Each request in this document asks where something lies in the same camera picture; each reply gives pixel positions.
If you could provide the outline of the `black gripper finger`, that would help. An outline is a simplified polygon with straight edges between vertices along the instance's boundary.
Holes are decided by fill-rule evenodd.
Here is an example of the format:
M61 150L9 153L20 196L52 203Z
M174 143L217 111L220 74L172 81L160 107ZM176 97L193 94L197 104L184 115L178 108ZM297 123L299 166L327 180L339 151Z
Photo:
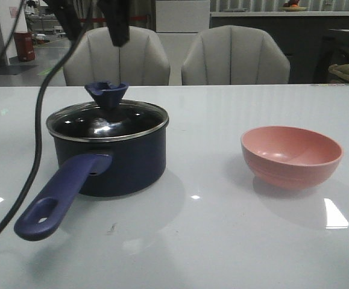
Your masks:
M44 2L54 13L68 39L71 41L76 41L80 35L82 26L72 1L44 0Z
M130 1L100 0L97 6L105 17L113 45L125 45L130 39Z

